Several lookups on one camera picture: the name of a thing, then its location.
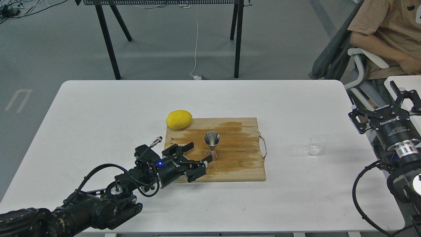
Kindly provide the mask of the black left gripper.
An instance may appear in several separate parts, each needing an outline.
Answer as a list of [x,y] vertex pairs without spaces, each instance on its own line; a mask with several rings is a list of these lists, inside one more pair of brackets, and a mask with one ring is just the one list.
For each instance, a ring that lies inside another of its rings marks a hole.
[[181,176],[186,176],[187,181],[191,183],[206,174],[206,168],[212,162],[212,155],[206,156],[201,161],[188,160],[185,156],[175,161],[169,158],[171,155],[182,155],[193,148],[194,142],[190,142],[186,145],[173,144],[162,151],[163,159],[160,159],[156,164],[161,189]]

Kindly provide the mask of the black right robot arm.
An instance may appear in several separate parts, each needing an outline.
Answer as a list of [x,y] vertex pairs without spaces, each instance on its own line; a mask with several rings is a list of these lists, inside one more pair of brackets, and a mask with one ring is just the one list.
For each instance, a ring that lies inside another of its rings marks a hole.
[[412,225],[420,236],[420,134],[410,117],[420,115],[420,96],[416,90],[400,90],[394,81],[390,83],[396,94],[392,105],[369,111],[355,107],[349,118],[360,134],[373,130],[383,149],[392,152],[390,158],[380,158],[366,166],[352,186],[354,205],[366,222],[387,236],[390,233],[376,225],[362,210],[356,197],[357,184],[372,168],[387,171],[388,190],[398,200],[409,203],[416,214],[411,216]]

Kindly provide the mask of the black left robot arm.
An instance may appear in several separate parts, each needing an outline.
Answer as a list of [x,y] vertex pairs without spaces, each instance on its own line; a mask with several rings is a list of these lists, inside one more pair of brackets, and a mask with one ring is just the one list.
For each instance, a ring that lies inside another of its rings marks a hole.
[[[151,145],[137,147],[135,167],[130,170],[116,164],[97,166],[53,211],[28,208],[1,214],[1,236],[73,237],[88,228],[113,230],[141,213],[143,204],[137,201],[135,190],[150,198],[182,175],[193,182],[206,174],[213,161],[211,154],[200,161],[188,159],[185,152],[194,148],[190,142],[171,145],[159,156],[152,148],[161,141],[162,137],[158,137]],[[122,174],[115,176],[105,189],[82,191],[87,181],[104,168],[118,168]]]

